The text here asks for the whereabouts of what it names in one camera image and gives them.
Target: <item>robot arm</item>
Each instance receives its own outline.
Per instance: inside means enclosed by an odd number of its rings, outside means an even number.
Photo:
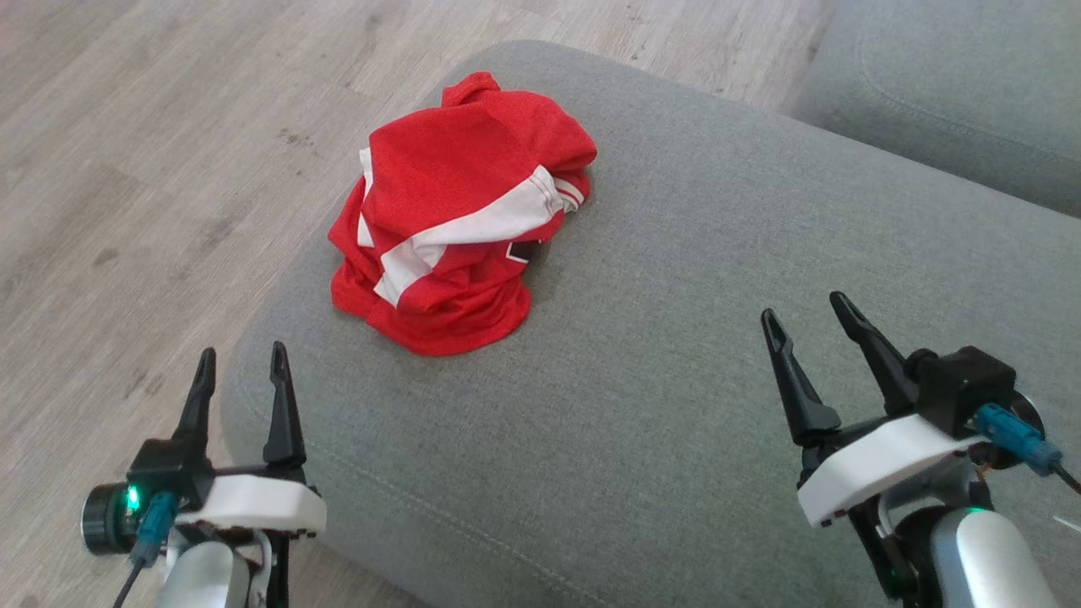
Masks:
[[[1070,480],[1036,409],[1014,389],[1014,370],[971,346],[904,359],[843,293],[830,303],[882,391],[882,418],[842,427],[776,315],[762,313],[792,441],[803,450],[797,497],[808,521],[828,527],[848,517],[882,591],[906,608],[1057,608],[976,470],[1024,457],[1041,475]],[[938,505],[912,512],[927,499]],[[898,513],[906,514],[894,523]]]
[[[304,437],[280,342],[270,380],[263,465],[215,470],[206,458],[215,381],[208,348],[173,436],[144,442],[125,483],[91,491],[82,513],[86,548],[129,553],[133,563],[115,607],[139,571],[158,563],[164,581],[158,608],[288,608],[290,543],[326,528],[326,504],[305,479]],[[244,547],[257,548],[261,559],[245,559]]]

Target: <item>black cable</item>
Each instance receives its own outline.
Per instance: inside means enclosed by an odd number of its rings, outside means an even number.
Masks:
[[[1051,470],[1055,472],[1055,475],[1062,477],[1063,481],[1066,481],[1066,485],[1069,486],[1070,489],[1081,494],[1081,483],[1078,483],[1078,480],[1075,479],[1072,475],[1066,472],[1066,468],[1063,467],[1063,463],[1056,462],[1052,464]]]
[[[135,584],[135,578],[138,573],[143,571],[143,560],[137,559],[135,564],[132,565],[132,571],[128,574],[128,580],[124,581],[124,586],[120,587],[120,595],[117,596],[117,600],[112,603],[112,608],[120,608],[124,605],[124,599],[128,599],[128,594],[132,591],[132,585]]]

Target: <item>couch seam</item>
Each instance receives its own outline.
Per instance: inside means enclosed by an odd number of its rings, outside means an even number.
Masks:
[[[248,399],[242,399],[242,402],[243,402],[243,408],[248,411],[249,415],[254,415],[254,418],[259,418],[257,412],[249,405]],[[439,507],[435,506],[428,501],[425,501],[424,499],[417,497],[416,494],[413,494],[409,490],[400,488],[393,485],[392,483],[383,479],[378,475],[375,475],[374,473],[366,471],[363,467],[347,461],[333,450],[321,450],[319,444],[312,444],[310,441],[308,442],[308,448],[309,450],[315,448],[316,450],[323,451],[324,453],[329,454],[331,459],[335,460],[339,464],[343,464],[349,468],[355,470],[357,473],[360,474],[361,477],[366,478],[369,480],[369,485],[373,486],[377,491],[385,494],[390,500],[397,502],[398,504],[404,506],[405,508],[409,508],[411,511],[414,511],[416,513],[419,513],[428,517],[436,524],[439,524],[445,528],[450,528],[457,534],[462,536],[467,540],[472,541],[473,543],[481,546],[485,551],[489,551],[493,555],[502,557],[504,560],[517,564],[522,570],[529,572],[531,576],[540,581],[540,583],[547,586],[548,589],[552,589],[568,596],[572,596],[572,598],[575,599],[577,604],[580,605],[583,604],[583,599],[588,598],[593,605],[613,606],[611,603],[601,599],[597,595],[589,593],[584,589],[578,587],[577,585],[575,585],[574,583],[572,583],[570,580],[559,574],[558,572],[549,568],[545,568],[536,560],[530,558],[529,556],[516,550],[515,547],[510,546],[509,544],[496,539],[495,537],[484,532],[483,530],[475,526],[467,524],[459,517],[456,517],[446,511],[440,510]],[[393,493],[391,493],[391,490],[398,493],[399,495],[395,495]],[[412,505],[408,504],[405,502],[406,500],[415,504]],[[501,555],[497,548],[502,550],[504,554]]]
[[[864,40],[866,39],[867,21],[868,18],[865,13],[864,15],[860,16],[859,27],[856,32],[855,54],[856,54],[856,63],[859,66],[859,77],[864,81],[864,84],[866,84],[870,90],[878,93],[878,95],[881,96],[883,100],[885,100],[888,104],[897,106],[900,109],[907,110],[916,115],[917,117],[931,118],[939,122],[945,122],[946,124],[952,127],[952,129],[949,128],[943,129],[942,131],[944,132],[958,131],[958,130],[967,131],[972,135],[978,135],[989,140],[997,140],[1001,144],[1013,146],[1014,148],[1020,149],[1022,151],[1042,155],[1044,157],[1050,157],[1053,160],[1062,160],[1073,164],[1081,164],[1081,159],[1073,158],[1072,156],[1065,154],[1063,151],[1058,151],[1037,144],[1030,144],[1028,142],[1018,140],[1016,137],[1011,137],[1005,134],[995,133],[991,131],[987,131],[985,129],[980,129],[975,124],[970,124],[957,119],[948,118],[946,116],[926,109],[915,102],[909,102],[908,100],[905,100],[904,97],[902,97],[896,93],[889,93],[885,90],[884,85],[879,84],[878,82],[875,81],[873,78],[871,78],[870,69],[867,66],[866,56],[864,53]],[[934,124],[932,120],[927,120],[925,122],[932,125]]]

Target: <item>wooden floor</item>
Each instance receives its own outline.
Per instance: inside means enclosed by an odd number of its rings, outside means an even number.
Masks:
[[[453,64],[551,40],[777,110],[830,16],[828,0],[0,0],[0,605],[111,605],[125,567],[83,551],[86,491],[171,431],[200,349],[228,358],[366,134]],[[294,605],[419,606],[302,545]],[[144,576],[128,605],[157,589]]]

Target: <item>couch cushion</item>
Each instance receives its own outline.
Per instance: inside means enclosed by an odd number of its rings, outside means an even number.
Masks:
[[[758,322],[777,309],[846,421],[878,415],[833,289],[906,352],[1005,358],[1081,453],[1081,221],[564,48],[498,45],[446,82],[478,69],[600,148],[591,200],[526,273],[524,326],[411,355],[332,308],[321,233],[223,383],[230,451],[257,459],[285,342],[334,550],[439,607],[885,606],[854,532],[799,510]],[[1081,501],[992,479],[1060,597],[1081,594],[1081,544],[1051,519]]]
[[[1081,3],[846,2],[793,116],[1081,216]]]

